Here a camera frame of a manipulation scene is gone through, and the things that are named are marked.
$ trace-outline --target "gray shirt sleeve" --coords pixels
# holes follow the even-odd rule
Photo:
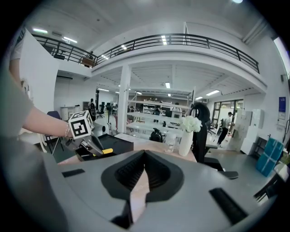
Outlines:
[[[33,104],[3,66],[0,67],[0,106],[0,136],[17,136]]]

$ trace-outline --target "balcony railing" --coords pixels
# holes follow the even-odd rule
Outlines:
[[[82,63],[87,67],[94,67],[110,58],[141,48],[168,45],[185,45],[202,47],[221,52],[243,62],[259,73],[258,62],[246,53],[227,43],[194,34],[157,34],[145,36],[120,44],[104,52],[100,56],[91,55],[89,52],[67,44],[63,41],[58,41],[39,35],[34,36],[47,50],[47,47],[50,47],[49,49],[53,47],[51,54],[55,58],[72,60],[77,63]]]

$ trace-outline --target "yellow object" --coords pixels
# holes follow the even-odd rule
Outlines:
[[[113,149],[112,149],[112,148],[104,149],[104,150],[102,150],[102,152],[103,152],[104,154],[112,153],[112,152],[113,152]]]

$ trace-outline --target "black chair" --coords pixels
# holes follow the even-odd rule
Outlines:
[[[97,114],[99,114],[99,115],[97,116],[97,118],[99,118],[99,117],[104,118],[104,117],[105,117],[105,116],[103,116],[103,114],[105,113],[105,112],[104,112],[104,108],[105,108],[105,105],[102,105],[102,106],[101,106],[101,110],[96,112]]]
[[[201,121],[202,127],[199,132],[193,133],[193,149],[192,152],[195,156],[197,162],[210,166],[214,169],[217,169],[219,173],[228,177],[229,179],[238,178],[239,174],[236,171],[223,171],[222,166],[220,165],[218,159],[205,157],[206,153],[210,148],[216,149],[217,146],[207,145],[207,136],[208,136],[208,127],[206,122],[209,121],[210,113],[206,105],[202,103],[195,103],[192,106],[190,115],[195,109],[195,116]]]
[[[51,116],[51,117],[54,117],[54,118],[57,118],[57,119],[60,119],[61,120],[61,117],[60,117],[60,115],[59,115],[59,113],[57,111],[49,111],[47,114],[49,116]],[[45,139],[46,139],[47,146],[48,146],[48,148],[50,150],[50,153],[52,154],[52,150],[50,148],[50,145],[53,148],[53,142],[52,142],[51,137],[50,137],[51,135],[44,135],[44,136],[45,136]]]

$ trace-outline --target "ceiling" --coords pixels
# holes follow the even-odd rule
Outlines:
[[[50,0],[26,21],[27,28],[60,32],[97,53],[151,34],[182,32],[183,22],[231,29],[242,39],[260,15],[247,1],[231,0]]]
[[[97,75],[88,81],[94,81],[99,87],[118,92],[121,82],[121,68],[115,68]],[[196,97],[210,99],[221,95],[245,95],[258,93],[254,87],[243,79],[227,76],[214,69],[189,65],[182,62],[141,63],[132,68],[130,94],[141,92],[146,96],[168,96],[187,99],[195,87]],[[211,96],[206,94],[219,90]]]

